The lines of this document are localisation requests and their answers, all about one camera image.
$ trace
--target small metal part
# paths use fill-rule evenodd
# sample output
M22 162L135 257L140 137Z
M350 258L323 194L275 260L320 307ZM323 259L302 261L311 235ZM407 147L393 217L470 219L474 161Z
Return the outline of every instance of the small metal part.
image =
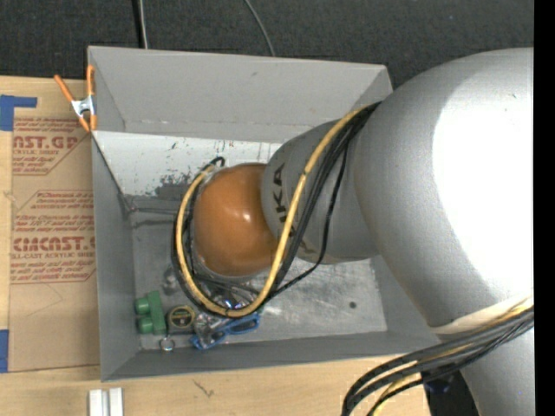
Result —
M82 117L87 111L95 114L95 101L92 95L88 95L80 101L71 101L71 106L79 117Z
M194 318L195 313L191 307L174 307L166 315L168 331L172 334L189 332L193 329Z
M182 291L180 280L177 277L175 268L171 265L164 272L164 282L162 283L162 289L164 290L164 293L167 296L173 295L178 291Z
M195 335L189 341L199 350L207 350L222 343L228 335L243 335L250 333L260 325L260 315L253 313L239 319L219 318L199 315L194 324Z
M159 344L162 351L170 352L173 351L173 349L175 348L175 341L170 335L166 335L165 337L160 339Z

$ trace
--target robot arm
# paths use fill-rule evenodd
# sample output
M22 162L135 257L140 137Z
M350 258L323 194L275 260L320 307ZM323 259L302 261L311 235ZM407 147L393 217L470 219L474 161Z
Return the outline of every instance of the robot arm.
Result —
M442 340L532 296L532 62L532 50L514 49L434 68L390 95L349 150L327 254L383 255ZM326 129L285 144L266 169L264 214L276 234L276 199L287 207ZM320 250L335 179L301 257ZM480 414L535 414L533 347L532 329L463 370Z

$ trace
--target black wire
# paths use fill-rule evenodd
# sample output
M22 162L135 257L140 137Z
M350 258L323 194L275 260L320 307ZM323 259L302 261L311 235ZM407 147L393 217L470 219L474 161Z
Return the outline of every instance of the black wire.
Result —
M272 291L266 297L263 304L270 301L270 299L277 296L278 294L283 293L286 289L292 287L293 285L295 285L299 281L303 280L310 273L312 273L316 268L318 268L320 263L323 261L323 258L325 257L326 249L328 247L328 234L330 232L331 216L333 215L333 211L334 211L335 206L336 206L337 194L339 193L339 188L340 188L341 182L343 180L343 174L345 173L345 167L347 166L348 151L349 151L349 143L347 144L347 146L345 147L345 149L343 151L343 160L341 162L341 167L339 169L339 173L337 174L336 184L334 185L333 192L331 194L330 205L328 206L328 212L326 213L326 222L325 222L325 225L323 227L322 247L320 249L320 255L318 256L318 259L317 259L316 263L312 267L310 267L308 270L306 270L303 274L295 277L293 280L289 281L287 284L285 284L284 286L276 289L275 291Z
M258 16L257 11L254 9L254 6L252 6L252 4L249 0L243 0L243 2L246 4L246 6L249 9L249 11L251 12L252 16L256 20L257 25L260 28L260 31L262 32L262 35L264 36L264 39L266 40L266 45L268 46L268 49L270 50L270 54L275 57L276 56L276 51L274 50L274 47L271 44L270 36L268 36L268 33L266 32L266 28L264 27L264 24L262 23L262 20Z
M137 35L137 43L139 47L144 49L144 33L142 31L142 22L140 20L140 3L139 0L131 0L131 7L133 9L133 20L135 24L135 34Z
M388 384L395 382L397 380L401 380L405 377L408 377L412 374L422 374L422 373L429 373L429 375L423 379L426 382L431 380L438 379L440 377L445 377L449 374L452 374L471 363L481 359L486 354L492 352L495 348L499 347L500 345L511 341L512 339L519 337L520 335L524 334L530 328L533 327L533 307L528 309L527 311L519 314L516 316L516 319L509 319L511 325L507 327L506 322L502 322L495 326L497 329L498 335L490 336L490 339L487 341L472 345L470 348L464 348L454 354L450 354L447 356L443 356L437 359L431 359L430 361L420 361L412 367L406 367L402 370L398 370L392 374L384 376L383 378L374 381L370 385L366 386L365 388L360 389L355 394L352 394L351 391L354 386L349 390L348 394L345 396L343 401L343 412L342 415L346 416L349 415L355 407L362 402L366 397L368 397L373 392L377 391L381 387L385 387ZM441 344L440 346L436 346L437 348L443 348L447 344ZM446 352L447 349L443 349L439 352Z
M290 241L290 246L282 262L282 267L276 276L276 282L274 283L272 292L278 289L278 286L284 280L295 256L297 255L298 248L303 241L304 232L306 231L312 212L314 211L316 203L319 199L323 185L327 181L327 178L330 175L333 166L336 164L339 155L344 151L356 134L364 127L369 116L374 112L378 105L379 103L376 103L369 107L365 107L360 113L357 113L357 115L350 120L349 124L340 130L336 137L331 141L330 150L324 155L322 164L317 170L315 181L313 182L309 195L307 196L304 210L301 218L298 220L295 234Z
M349 400L350 396L357 393L357 391L360 390L360 388L362 388L369 381L381 374L388 372L389 370L401 367L402 365L412 361L421 361L422 359L435 357L439 354L446 353L449 350L453 350L465 345L473 344L474 346L477 346L478 344L487 343L488 341L492 340L492 338L499 336L504 331L507 331L513 325L516 325L520 322L525 322L530 317L533 318L533 306L523 313L512 316L504 320L503 322L496 324L495 326L482 329L481 331L463 336L453 341L443 342L441 344L433 345L432 347L423 348L421 350L414 351L413 353L405 354L403 356L392 359L391 361L385 362L361 376L361 378L359 378L347 392L345 396L345 401Z
M434 374L428 374L427 376L424 376L424 374L426 372L422 372L422 377L419 380L413 380L412 382L409 382L408 384L405 384L402 387L396 388L395 390L392 390L391 392L383 395L382 397L380 397L378 399L378 401L372 406L372 408L370 408L370 411L368 413L367 416L373 416L375 410L377 410L377 408L386 400L388 400L389 398L395 396L398 393L401 393L405 390L408 390L409 388L412 387L416 387L422 383L428 383L431 382L433 380L438 380L444 377L448 377L450 374L453 374L459 370L461 370L464 367L467 367L468 365L470 365L473 362L476 362L478 359L481 359L482 357L484 357L486 354L490 353L491 351L493 351L496 347L498 347L500 344L505 343L506 341L510 341L511 339L515 339L517 337L519 337L521 334L525 333L528 329L530 329L530 327L528 325L526 325L525 323L522 323L519 325L519 327L524 326L522 328L515 328L514 333L512 331L508 332L507 335L502 336L501 338L499 338L499 340L494 341L494 344L486 347L484 349L482 349L480 351L480 353L478 353L477 355L465 360L464 362L462 362L461 364L454 364L453 366L449 367L449 368L443 368L440 369L439 371L437 371Z

